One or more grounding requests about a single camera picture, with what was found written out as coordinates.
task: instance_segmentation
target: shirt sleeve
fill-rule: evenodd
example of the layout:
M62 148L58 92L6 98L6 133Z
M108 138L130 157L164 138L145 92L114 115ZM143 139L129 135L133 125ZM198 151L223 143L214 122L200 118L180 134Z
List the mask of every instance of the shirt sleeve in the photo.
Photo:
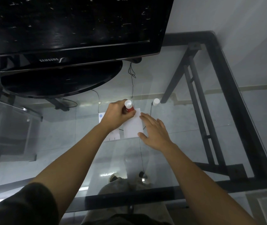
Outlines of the shirt sleeve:
M0 225L57 225L58 209L52 193L40 183L26 185L0 202Z

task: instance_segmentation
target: white paper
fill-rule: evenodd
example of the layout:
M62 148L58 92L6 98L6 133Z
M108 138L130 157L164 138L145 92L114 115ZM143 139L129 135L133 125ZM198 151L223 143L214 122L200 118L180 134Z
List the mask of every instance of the white paper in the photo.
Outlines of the white paper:
M105 112L99 113L99 123L101 122ZM104 139L104 141L110 141L110 140L120 140L120 132L119 129L116 129L112 132L110 132L107 137Z
M138 132L143 132L143 124L140 119L141 109L135 108L135 116L124 122L124 138L138 137Z

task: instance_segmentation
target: forearm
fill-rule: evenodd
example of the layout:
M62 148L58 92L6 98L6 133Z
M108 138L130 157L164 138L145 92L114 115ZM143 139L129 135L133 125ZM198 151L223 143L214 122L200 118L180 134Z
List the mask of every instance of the forearm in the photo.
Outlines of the forearm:
M109 130L96 125L72 148L58 157L31 182L45 185L53 194L60 218L63 216L90 168L93 159Z
M183 194L201 224L256 224L207 174L173 145L164 153Z

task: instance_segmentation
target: floor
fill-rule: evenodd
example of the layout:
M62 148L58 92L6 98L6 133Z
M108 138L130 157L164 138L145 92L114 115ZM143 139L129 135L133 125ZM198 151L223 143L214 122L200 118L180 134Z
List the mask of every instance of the floor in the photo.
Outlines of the floor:
M246 91L242 94L267 152L267 90ZM248 177L253 177L223 94L209 94L206 99L226 164L242 163ZM161 119L171 140L192 161L207 162L193 106L174 106L173 101L169 100L150 110L151 102L152 100L135 100L134 106ZM42 109L44 120L31 132L28 143L30 150L37 154L36 161L0 162L0 185L35 177L97 125L98 112L105 112L108 104L102 102L99 106L96 103L81 105L68 112L54 108ZM160 152L147 147L138 137L124 139L122 131L120 136L120 140L102 143L77 197L98 194L113 173L133 180L140 171L145 171L153 188L178 185ZM208 175L215 181L229 179L209 172ZM18 190L1 193L0 198L8 197Z

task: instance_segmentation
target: hand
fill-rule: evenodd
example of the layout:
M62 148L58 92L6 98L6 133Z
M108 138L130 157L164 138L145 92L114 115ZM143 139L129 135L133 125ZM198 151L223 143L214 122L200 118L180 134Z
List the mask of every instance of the hand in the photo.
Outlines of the hand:
M135 110L127 112L126 107L124 106L126 100L127 99L124 99L109 104L109 107L100 122L100 124L107 128L109 132L119 128L125 121L135 115Z
M150 115L144 113L141 113L140 118L146 125L148 137L146 137L143 133L138 133L138 136L146 145L161 152L175 146L175 144L170 140L166 127L161 120L155 120Z

